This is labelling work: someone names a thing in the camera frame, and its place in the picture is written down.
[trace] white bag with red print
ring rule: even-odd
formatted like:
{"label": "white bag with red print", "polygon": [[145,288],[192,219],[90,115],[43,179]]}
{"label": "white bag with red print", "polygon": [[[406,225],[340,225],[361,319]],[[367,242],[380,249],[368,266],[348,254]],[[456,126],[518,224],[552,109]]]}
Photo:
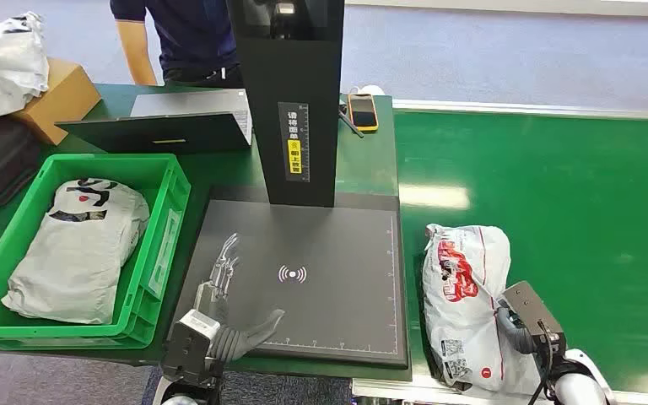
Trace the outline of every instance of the white bag with red print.
{"label": "white bag with red print", "polygon": [[426,330],[445,383],[535,391],[539,377],[532,356],[517,353],[495,323],[494,299],[505,290],[510,267],[507,236],[494,226],[437,224],[429,224],[426,235]]}

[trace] cardboard box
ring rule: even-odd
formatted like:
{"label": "cardboard box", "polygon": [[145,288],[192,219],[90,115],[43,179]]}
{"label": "cardboard box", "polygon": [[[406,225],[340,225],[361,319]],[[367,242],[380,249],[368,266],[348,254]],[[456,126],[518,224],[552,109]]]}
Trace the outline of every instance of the cardboard box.
{"label": "cardboard box", "polygon": [[13,116],[26,122],[44,143],[58,145],[68,134],[54,122],[78,121],[100,101],[100,94],[77,63],[48,58],[48,90]]}

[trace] plastic mailer bag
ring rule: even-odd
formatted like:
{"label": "plastic mailer bag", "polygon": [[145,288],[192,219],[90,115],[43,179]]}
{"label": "plastic mailer bag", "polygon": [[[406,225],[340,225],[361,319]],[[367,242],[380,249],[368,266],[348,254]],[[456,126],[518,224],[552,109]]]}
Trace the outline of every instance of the plastic mailer bag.
{"label": "plastic mailer bag", "polygon": [[533,357],[516,352],[495,320],[510,267],[508,237],[493,226],[437,224],[426,235],[424,314],[442,380],[533,393],[540,381]]}
{"label": "plastic mailer bag", "polygon": [[64,183],[1,302],[26,317],[111,323],[121,267],[148,220],[148,203],[128,186],[104,179]]}
{"label": "plastic mailer bag", "polygon": [[25,13],[0,23],[0,116],[48,90],[41,17]]}

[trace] laptop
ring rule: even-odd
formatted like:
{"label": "laptop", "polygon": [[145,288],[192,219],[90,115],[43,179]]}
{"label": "laptop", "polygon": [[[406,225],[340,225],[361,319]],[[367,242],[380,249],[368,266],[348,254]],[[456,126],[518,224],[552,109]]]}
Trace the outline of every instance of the laptop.
{"label": "laptop", "polygon": [[200,154],[251,146],[251,115],[243,89],[141,94],[131,116],[57,122],[112,153]]}

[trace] green bin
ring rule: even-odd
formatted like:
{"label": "green bin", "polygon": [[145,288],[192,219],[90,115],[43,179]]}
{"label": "green bin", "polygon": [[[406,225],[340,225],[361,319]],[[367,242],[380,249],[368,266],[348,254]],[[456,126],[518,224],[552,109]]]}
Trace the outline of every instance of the green bin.
{"label": "green bin", "polygon": [[[56,189],[84,177],[118,181],[150,207],[145,234],[121,269],[113,322],[79,325],[30,319],[2,305],[7,281],[24,257]],[[26,193],[0,240],[0,349],[144,348],[153,341],[170,264],[190,196],[172,154],[54,154]]]}

